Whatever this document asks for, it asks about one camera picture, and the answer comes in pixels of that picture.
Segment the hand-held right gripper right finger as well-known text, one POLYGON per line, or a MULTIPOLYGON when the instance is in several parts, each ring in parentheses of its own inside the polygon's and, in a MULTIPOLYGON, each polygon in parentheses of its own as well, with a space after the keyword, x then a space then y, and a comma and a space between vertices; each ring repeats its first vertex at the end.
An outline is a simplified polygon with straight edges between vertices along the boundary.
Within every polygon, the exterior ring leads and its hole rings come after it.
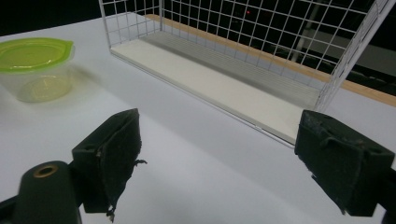
POLYGON ((342 213, 370 217, 378 205, 395 215, 395 153, 319 112, 301 116, 294 153, 342 213))

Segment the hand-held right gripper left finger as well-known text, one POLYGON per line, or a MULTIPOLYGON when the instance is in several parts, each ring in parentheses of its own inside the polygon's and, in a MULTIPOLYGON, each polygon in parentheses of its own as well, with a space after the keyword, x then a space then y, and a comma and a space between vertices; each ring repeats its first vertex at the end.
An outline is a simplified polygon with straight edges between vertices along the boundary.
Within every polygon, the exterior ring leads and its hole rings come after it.
POLYGON ((136 108, 112 115, 72 149, 72 178, 77 202, 87 213, 115 217, 142 147, 136 108))

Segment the clear container with green lid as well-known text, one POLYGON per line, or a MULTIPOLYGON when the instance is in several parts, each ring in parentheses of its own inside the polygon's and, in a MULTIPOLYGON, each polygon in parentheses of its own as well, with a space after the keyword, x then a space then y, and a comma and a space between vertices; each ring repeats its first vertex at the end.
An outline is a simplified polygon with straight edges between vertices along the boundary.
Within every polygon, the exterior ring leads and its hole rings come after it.
POLYGON ((74 42, 29 37, 0 43, 0 85, 18 100, 47 102, 70 92, 74 42))

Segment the white wire rack shelf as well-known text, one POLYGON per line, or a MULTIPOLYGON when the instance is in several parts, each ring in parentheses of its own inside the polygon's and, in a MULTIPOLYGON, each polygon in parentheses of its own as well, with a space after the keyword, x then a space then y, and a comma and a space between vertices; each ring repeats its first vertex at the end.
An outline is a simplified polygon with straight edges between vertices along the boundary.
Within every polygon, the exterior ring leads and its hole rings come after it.
POLYGON ((114 56, 287 144, 340 89, 396 105, 348 80, 387 70, 371 41, 396 0, 98 1, 114 56))

